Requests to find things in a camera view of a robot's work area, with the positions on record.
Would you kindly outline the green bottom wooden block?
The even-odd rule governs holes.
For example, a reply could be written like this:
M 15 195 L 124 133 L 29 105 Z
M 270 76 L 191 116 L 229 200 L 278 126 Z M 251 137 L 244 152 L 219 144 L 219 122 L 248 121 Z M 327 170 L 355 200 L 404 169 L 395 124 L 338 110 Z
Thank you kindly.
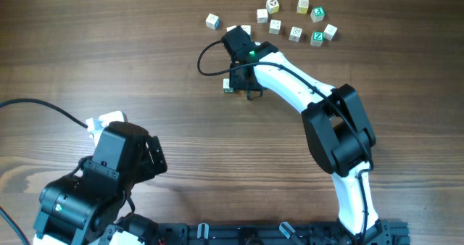
M 230 83 L 229 83 L 228 78 L 223 79 L 223 91 L 225 93 L 233 93 L 234 92 L 234 89 L 230 87 Z

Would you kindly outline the blue D wooden block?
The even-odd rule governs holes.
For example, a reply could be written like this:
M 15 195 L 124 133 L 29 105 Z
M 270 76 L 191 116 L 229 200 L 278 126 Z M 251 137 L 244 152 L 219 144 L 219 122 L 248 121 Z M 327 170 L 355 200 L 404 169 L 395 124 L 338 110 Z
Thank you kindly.
M 299 42 L 302 37 L 303 29 L 293 26 L 289 34 L 289 40 L 293 42 Z

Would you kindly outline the green Z wooden block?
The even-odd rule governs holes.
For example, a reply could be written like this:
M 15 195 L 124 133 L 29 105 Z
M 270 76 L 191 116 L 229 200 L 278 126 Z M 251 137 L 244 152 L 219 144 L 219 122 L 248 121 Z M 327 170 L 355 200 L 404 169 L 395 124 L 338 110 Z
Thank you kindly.
M 324 41 L 324 35 L 323 32 L 319 31 L 314 31 L 311 35 L 311 41 L 310 45 L 311 46 L 322 46 Z

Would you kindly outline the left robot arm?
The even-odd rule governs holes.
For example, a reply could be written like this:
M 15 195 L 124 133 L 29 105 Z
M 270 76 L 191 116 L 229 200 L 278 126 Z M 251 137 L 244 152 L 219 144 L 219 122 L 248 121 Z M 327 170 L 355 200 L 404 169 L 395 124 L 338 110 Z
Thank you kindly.
M 167 171 L 160 140 L 129 122 L 105 127 L 91 156 L 48 183 L 39 197 L 36 241 L 89 244 L 116 221 L 133 187 Z

